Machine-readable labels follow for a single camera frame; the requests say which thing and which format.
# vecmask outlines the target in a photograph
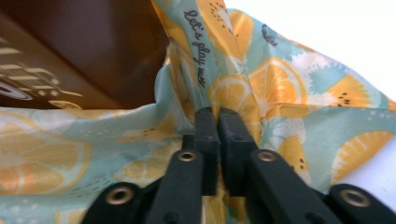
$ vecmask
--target printed fabric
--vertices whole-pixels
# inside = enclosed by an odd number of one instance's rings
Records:
[[[155,104],[0,107],[0,223],[79,223],[109,185],[146,186],[207,106],[237,111],[260,148],[323,192],[396,134],[396,104],[347,66],[220,0],[152,4],[171,42]],[[244,201],[228,197],[221,177],[204,205],[205,223],[248,223]]]

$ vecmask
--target lemon pattern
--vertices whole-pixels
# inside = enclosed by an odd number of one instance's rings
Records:
[[[0,120],[1,194],[62,192],[84,175],[89,144],[45,133],[20,116],[2,112]]]
[[[296,172],[306,184],[311,183],[307,161],[298,135],[286,138],[277,149],[277,153],[282,156],[291,169]]]
[[[128,163],[113,176],[119,181],[146,186],[163,176],[173,153],[179,149],[181,145],[177,143],[154,148],[147,157]]]
[[[366,107],[371,103],[367,90],[352,75],[346,75],[328,93],[336,99],[332,105]]]
[[[213,110],[221,106],[239,113],[256,142],[260,137],[260,118],[248,79],[239,75],[228,75],[216,79],[209,89]]]
[[[242,61],[243,55],[237,46],[233,26],[224,2],[198,0],[197,6],[204,19],[209,39],[215,48],[225,55],[233,56]]]
[[[323,192],[396,133],[396,104],[343,64],[221,0],[151,2],[171,43],[155,104],[0,107],[0,194],[12,195],[0,195],[0,223],[79,223],[108,185],[147,185],[164,174],[205,106],[215,115],[237,111],[260,147]],[[206,223],[247,222],[245,202],[228,196],[221,177],[218,196],[204,205]]]
[[[332,165],[332,182],[370,160],[393,135],[390,132],[361,133],[341,145]]]
[[[248,76],[262,117],[276,105],[303,105],[306,101],[306,90],[299,76],[277,58],[266,60]]]

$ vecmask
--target orange slice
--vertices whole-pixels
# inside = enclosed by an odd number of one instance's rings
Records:
[[[183,29],[174,21],[169,20],[163,10],[154,1],[151,1],[151,3],[154,6],[155,11],[160,18],[161,23],[163,24],[163,28],[165,29],[170,39],[176,40],[176,42],[191,55],[189,42],[187,41],[187,37],[184,34]]]
[[[160,178],[166,171],[172,155],[180,149],[180,144],[169,143],[154,149],[146,158],[132,161],[116,172],[113,177],[119,181],[146,186]]]
[[[393,137],[390,132],[361,133],[338,150],[332,164],[332,182],[335,183],[349,172],[364,164]]]
[[[311,183],[308,164],[298,135],[286,138],[277,153],[288,163],[294,172],[307,184]]]
[[[45,133],[26,118],[0,113],[0,193],[44,194],[74,186],[90,162],[91,146]]]
[[[209,88],[209,100],[214,111],[225,107],[236,111],[245,122],[256,143],[260,138],[260,116],[256,100],[247,79],[241,75],[218,77]]]
[[[248,76],[262,117],[276,105],[306,103],[307,94],[300,76],[278,58],[266,60]]]
[[[253,36],[254,22],[247,14],[237,10],[230,13],[230,21],[233,26],[233,33],[238,44],[239,52],[242,57],[245,57],[250,47],[251,37]]]
[[[266,117],[301,119],[308,116],[316,108],[315,105],[276,105],[274,109],[267,113]]]
[[[226,211],[224,207],[224,202],[222,201],[220,196],[205,196],[203,204],[205,209],[206,224],[226,223]]]
[[[388,107],[389,110],[396,110],[396,102],[389,99],[388,105],[389,105],[389,107]]]
[[[197,5],[204,20],[205,30],[215,48],[225,55],[233,56],[242,61],[244,56],[236,43],[233,26],[224,2],[220,0],[199,0],[197,1]],[[239,26],[241,30],[238,32],[242,34],[244,31],[247,31],[245,29],[249,25],[252,32],[253,22],[248,22],[246,27]]]
[[[339,82],[327,90],[336,102],[336,106],[367,107],[370,104],[370,95],[356,78],[346,75]]]

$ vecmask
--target metal grommet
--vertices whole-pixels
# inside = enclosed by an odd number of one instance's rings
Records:
[[[343,189],[340,192],[341,198],[349,204],[357,207],[368,207],[370,199],[364,194],[354,189]]]
[[[276,156],[272,152],[261,152],[257,155],[257,157],[262,161],[274,161],[276,160]]]
[[[197,158],[197,156],[192,152],[183,152],[178,154],[177,157],[181,161],[193,161]]]
[[[134,197],[131,189],[120,187],[111,190],[106,196],[106,202],[110,204],[123,204],[129,202]]]

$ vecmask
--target white background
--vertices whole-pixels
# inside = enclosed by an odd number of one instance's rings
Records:
[[[344,63],[396,100],[396,2],[225,0],[225,4]]]

